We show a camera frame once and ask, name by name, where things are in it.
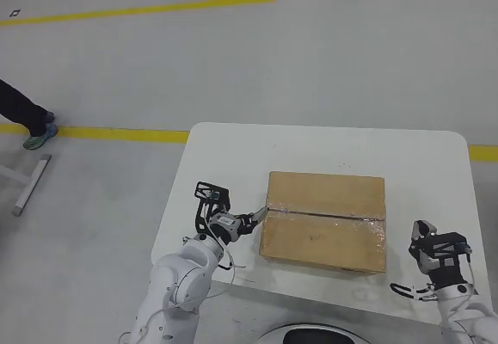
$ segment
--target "white cable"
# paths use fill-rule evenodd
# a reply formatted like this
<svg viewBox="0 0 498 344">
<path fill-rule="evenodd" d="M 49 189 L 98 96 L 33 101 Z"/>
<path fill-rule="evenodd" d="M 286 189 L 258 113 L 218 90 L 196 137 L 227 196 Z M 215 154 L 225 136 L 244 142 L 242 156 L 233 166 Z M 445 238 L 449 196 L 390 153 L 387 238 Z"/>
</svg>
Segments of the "white cable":
<svg viewBox="0 0 498 344">
<path fill-rule="evenodd" d="M 467 263 L 469 264 L 470 277 L 472 278 L 472 283 L 470 283 L 469 296 L 466 297 L 466 298 L 464 298 L 463 302 L 461 302 L 457 307 L 454 308 L 455 311 L 453 313 L 451 313 L 450 315 L 447 316 L 446 322 L 449 321 L 449 318 L 451 318 L 452 316 L 454 316 L 457 313 L 459 313 L 461 311 L 461 308 L 463 307 L 463 305 L 466 304 L 466 303 L 468 303 L 470 301 L 470 299 L 472 298 L 472 296 L 474 296 L 474 291 L 476 290 L 476 287 L 474 286 L 475 283 L 476 283 L 476 280 L 474 279 L 474 270 L 472 270 L 472 264 L 470 264 L 469 261 L 467 261 Z M 468 333 L 466 331 L 459 331 L 457 329 L 446 328 L 446 327 L 442 326 L 442 324 L 443 324 L 443 322 L 440 324 L 440 329 L 442 329 L 444 331 L 453 332 L 453 333 L 459 333 L 459 334 L 462 334 L 462 335 L 468 335 L 470 338 L 476 337 L 476 338 L 480 338 L 482 341 L 488 341 L 486 338 L 483 338 L 480 335 L 470 334 L 470 333 Z"/>
<path fill-rule="evenodd" d="M 230 259 L 230 263 L 231 265 L 233 266 L 233 275 L 231 276 L 231 281 L 230 283 L 228 284 L 228 286 L 221 292 L 217 293 L 217 294 L 214 294 L 214 295 L 211 295 L 211 296 L 207 296 L 207 297 L 204 297 L 204 298 L 196 298 L 196 299 L 193 299 L 193 300 L 190 300 L 190 301 L 186 301 L 186 302 L 182 302 L 181 304 L 175 304 L 175 305 L 172 305 L 170 307 L 165 307 L 165 308 L 162 308 L 160 310 L 157 310 L 156 312 L 154 312 L 153 314 L 151 314 L 151 316 L 147 319 L 147 322 L 145 323 L 145 326 L 142 326 L 139 330 L 138 330 L 138 333 L 139 333 L 139 339 L 138 341 L 136 341 L 136 344 L 139 344 L 146 336 L 147 334 L 149 333 L 149 324 L 151 322 L 151 320 L 153 320 L 153 317 L 155 317 L 157 314 L 161 313 L 161 312 L 164 312 L 165 310 L 171 310 L 173 308 L 179 308 L 179 307 L 182 307 L 184 304 L 191 304 L 193 302 L 199 302 L 201 301 L 201 303 L 205 300 L 208 300 L 209 298 L 217 298 L 218 296 L 220 295 L 223 295 L 225 293 L 227 293 L 231 286 L 233 286 L 233 281 L 235 280 L 235 274 L 236 274 L 236 267 L 239 267 L 237 265 L 235 265 L 235 262 L 233 261 L 233 256 L 231 255 L 230 251 L 227 249 L 227 245 L 225 245 L 225 243 L 222 241 L 222 239 L 216 237 L 216 235 L 214 234 L 214 232 L 211 230 L 211 227 L 208 225 L 208 222 L 206 221 L 206 213 L 208 212 L 208 205 L 205 205 L 205 217 L 203 217 L 203 219 L 205 220 L 205 224 L 206 224 L 206 227 L 208 228 L 208 230 L 210 231 L 210 233 L 212 234 L 212 237 L 214 238 L 214 240 L 216 240 L 216 242 L 218 243 L 218 245 L 220 245 L 222 247 L 222 249 L 227 253 L 229 259 Z"/>
<path fill-rule="evenodd" d="M 474 280 L 474 270 L 472 270 L 472 264 L 470 264 L 469 261 L 467 261 L 469 263 L 469 269 L 470 269 L 470 277 L 472 278 L 472 283 L 470 283 L 470 292 L 469 292 L 469 296 L 466 297 L 464 299 L 463 302 L 461 302 L 456 308 L 455 308 L 455 311 L 450 314 L 449 316 L 447 316 L 447 319 L 446 320 L 449 320 L 450 317 L 456 315 L 457 313 L 459 313 L 459 311 L 461 310 L 461 308 L 463 307 L 464 304 L 466 304 L 467 302 L 470 301 L 470 298 L 472 298 L 472 296 L 474 295 L 474 291 L 475 291 L 475 287 L 474 287 L 474 284 L 476 283 L 476 281 Z"/>
</svg>

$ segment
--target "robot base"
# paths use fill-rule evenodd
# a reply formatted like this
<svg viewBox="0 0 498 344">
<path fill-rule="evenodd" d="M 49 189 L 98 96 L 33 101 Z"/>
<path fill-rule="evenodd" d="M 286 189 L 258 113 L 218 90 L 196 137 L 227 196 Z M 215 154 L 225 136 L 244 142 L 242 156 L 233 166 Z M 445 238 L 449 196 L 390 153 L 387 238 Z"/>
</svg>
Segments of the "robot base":
<svg viewBox="0 0 498 344">
<path fill-rule="evenodd" d="M 286 325 L 263 335 L 255 344 L 369 344 L 345 329 L 300 323 Z"/>
</svg>

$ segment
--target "green shoe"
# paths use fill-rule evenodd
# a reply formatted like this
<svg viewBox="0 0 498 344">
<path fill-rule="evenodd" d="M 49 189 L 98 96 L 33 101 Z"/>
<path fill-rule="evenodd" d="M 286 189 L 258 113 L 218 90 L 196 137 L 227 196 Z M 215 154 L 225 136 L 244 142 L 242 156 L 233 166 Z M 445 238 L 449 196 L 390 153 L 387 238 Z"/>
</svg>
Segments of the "green shoe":
<svg viewBox="0 0 498 344">
<path fill-rule="evenodd" d="M 46 124 L 46 132 L 42 136 L 29 136 L 27 141 L 23 143 L 23 148 L 34 151 L 42 147 L 42 145 L 50 138 L 58 134 L 58 127 L 55 124 Z"/>
</svg>

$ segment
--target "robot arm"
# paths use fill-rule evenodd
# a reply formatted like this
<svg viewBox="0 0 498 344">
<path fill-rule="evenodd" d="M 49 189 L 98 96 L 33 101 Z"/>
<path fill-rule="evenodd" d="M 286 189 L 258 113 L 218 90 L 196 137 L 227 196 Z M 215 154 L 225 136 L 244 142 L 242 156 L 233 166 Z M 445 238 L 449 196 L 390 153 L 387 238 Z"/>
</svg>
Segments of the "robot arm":
<svg viewBox="0 0 498 344">
<path fill-rule="evenodd" d="M 246 215 L 228 213 L 228 190 L 212 184 L 197 184 L 195 197 L 200 199 L 195 219 L 198 234 L 184 238 L 178 253 L 161 257 L 153 266 L 130 344 L 193 344 L 200 305 L 227 291 L 207 296 L 212 274 L 217 267 L 235 268 L 231 256 L 228 267 L 219 265 L 224 251 L 227 253 L 226 245 L 252 233 L 267 214 L 265 207 Z"/>
<path fill-rule="evenodd" d="M 227 189 L 200 182 L 195 190 L 200 199 L 195 218 L 197 235 L 184 238 L 176 254 L 165 255 L 151 270 L 149 291 L 139 308 L 130 344 L 193 344 L 199 324 L 199 307 L 207 296 L 216 268 L 229 270 L 235 265 L 227 250 L 241 235 L 251 234 L 266 217 L 267 208 L 257 213 L 232 215 Z M 224 252 L 230 265 L 219 262 Z M 409 253 L 432 283 L 416 291 L 391 284 L 392 290 L 406 298 L 437 301 L 442 335 L 447 344 L 498 344 L 498 315 L 486 305 L 475 287 L 464 280 L 459 256 L 469 262 L 472 250 L 458 233 L 437 234 L 426 221 L 415 221 Z"/>
<path fill-rule="evenodd" d="M 437 231 L 427 221 L 415 221 L 413 226 L 409 253 L 432 281 L 427 289 L 417 291 L 418 294 L 431 293 L 416 299 L 438 302 L 445 343 L 498 344 L 498 315 L 482 301 L 474 285 L 464 280 L 460 271 L 458 257 L 466 255 L 472 273 L 472 250 L 466 238 L 458 233 L 439 235 Z M 390 287 L 400 295 L 415 298 L 406 293 L 410 291 L 407 287 L 396 284 Z"/>
</svg>

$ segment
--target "person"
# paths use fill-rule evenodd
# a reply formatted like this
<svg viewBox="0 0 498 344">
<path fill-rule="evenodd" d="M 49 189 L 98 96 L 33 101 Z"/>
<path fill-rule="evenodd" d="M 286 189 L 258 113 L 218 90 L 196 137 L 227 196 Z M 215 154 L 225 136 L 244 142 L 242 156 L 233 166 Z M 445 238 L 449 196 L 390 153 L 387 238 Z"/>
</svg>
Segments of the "person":
<svg viewBox="0 0 498 344">
<path fill-rule="evenodd" d="M 23 148 L 36 150 L 58 133 L 53 124 L 55 116 L 30 101 L 25 95 L 0 79 L 0 114 L 14 123 L 25 126 L 30 133 Z"/>
</svg>

